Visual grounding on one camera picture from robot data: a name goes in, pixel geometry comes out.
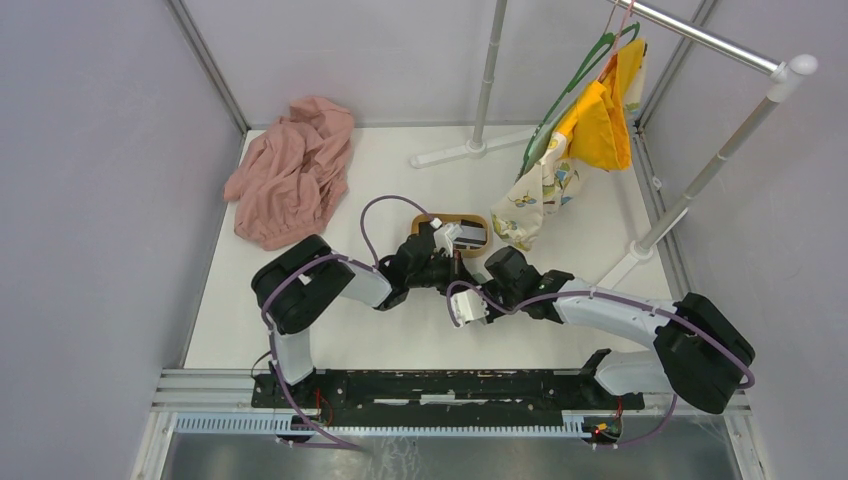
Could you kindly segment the yellow oval card tray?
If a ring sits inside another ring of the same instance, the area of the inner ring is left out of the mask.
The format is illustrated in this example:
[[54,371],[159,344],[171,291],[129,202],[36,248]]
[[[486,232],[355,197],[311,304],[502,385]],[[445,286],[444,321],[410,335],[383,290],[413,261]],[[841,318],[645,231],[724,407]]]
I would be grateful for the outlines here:
[[490,243],[488,222],[475,214],[436,213],[437,226],[425,215],[419,214],[411,224],[411,233],[431,237],[434,252],[450,255],[455,252],[464,258],[480,257]]

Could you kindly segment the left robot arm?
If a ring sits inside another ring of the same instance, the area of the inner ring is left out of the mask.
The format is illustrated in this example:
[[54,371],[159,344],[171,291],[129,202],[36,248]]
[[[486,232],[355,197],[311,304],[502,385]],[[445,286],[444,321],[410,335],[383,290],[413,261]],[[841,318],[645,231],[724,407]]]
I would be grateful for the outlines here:
[[395,254],[374,266],[334,251],[319,235],[300,241],[251,280],[269,330],[276,394],[295,408],[312,399],[309,329],[336,298],[387,311],[404,302],[411,289],[432,288],[444,295],[456,280],[472,283],[474,278],[460,252],[439,249],[432,235],[408,236]]

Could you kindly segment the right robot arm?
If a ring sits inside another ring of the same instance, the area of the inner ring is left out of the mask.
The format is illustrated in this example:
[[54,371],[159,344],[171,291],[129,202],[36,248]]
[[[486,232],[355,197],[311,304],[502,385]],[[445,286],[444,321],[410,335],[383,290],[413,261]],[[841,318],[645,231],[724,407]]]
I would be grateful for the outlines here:
[[755,384],[752,345],[707,297],[645,299],[592,285],[570,273],[540,273],[524,254],[504,247],[484,263],[491,276],[483,297],[497,315],[600,330],[640,345],[611,351],[577,382],[580,400],[602,408],[617,395],[667,392],[721,414],[738,390]]

